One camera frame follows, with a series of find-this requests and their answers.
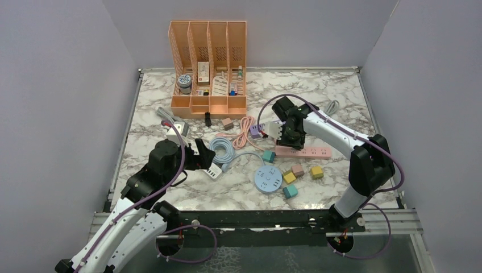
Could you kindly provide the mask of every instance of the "teal block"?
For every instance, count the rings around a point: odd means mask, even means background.
[[[266,162],[273,163],[273,161],[275,161],[275,153],[272,151],[264,151],[263,160]]]
[[[283,188],[283,193],[285,194],[286,198],[292,198],[298,195],[298,190],[294,185],[289,185]]]

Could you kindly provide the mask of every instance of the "desk organizer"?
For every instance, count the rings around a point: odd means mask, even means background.
[[[240,119],[246,116],[246,22],[221,21],[171,21],[169,41],[176,69],[176,85],[172,95],[172,113],[181,118],[204,118],[205,112],[211,118]],[[209,62],[208,85],[197,82],[199,61]],[[243,68],[243,77],[238,80],[238,67]],[[229,83],[238,83],[238,94],[212,96],[211,86],[215,76],[225,68]],[[190,94],[179,91],[177,78],[188,74],[192,78]],[[208,96],[199,95],[197,89],[208,89]]]

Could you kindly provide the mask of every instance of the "blue extension cord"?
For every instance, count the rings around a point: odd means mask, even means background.
[[[220,149],[220,148],[224,149],[226,153],[222,156],[219,156],[216,154],[216,156],[213,159],[213,162],[217,164],[222,164],[221,170],[223,172],[227,172],[231,162],[241,155],[256,155],[261,160],[264,166],[263,158],[255,152],[242,152],[241,154],[237,155],[236,152],[234,151],[232,143],[227,138],[219,136],[211,140],[211,142],[209,143],[209,149],[212,151],[215,151],[216,149]]]

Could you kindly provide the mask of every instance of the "wall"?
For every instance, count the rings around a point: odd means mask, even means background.
[[[3,1],[0,37],[0,272],[53,272],[102,209],[138,73],[100,0]]]
[[[363,65],[397,0],[103,0],[142,68],[173,67],[171,20],[246,20],[250,67]]]
[[[480,272],[482,2],[401,0],[361,71],[437,272]]]

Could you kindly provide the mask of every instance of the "yellow block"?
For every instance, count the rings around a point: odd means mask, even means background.
[[[318,179],[323,177],[323,170],[321,169],[320,166],[316,166],[311,168],[310,170],[311,177],[313,179]]]
[[[287,184],[291,184],[293,181],[296,180],[296,177],[294,176],[294,173],[292,171],[288,171],[283,174],[283,180],[285,180]]]

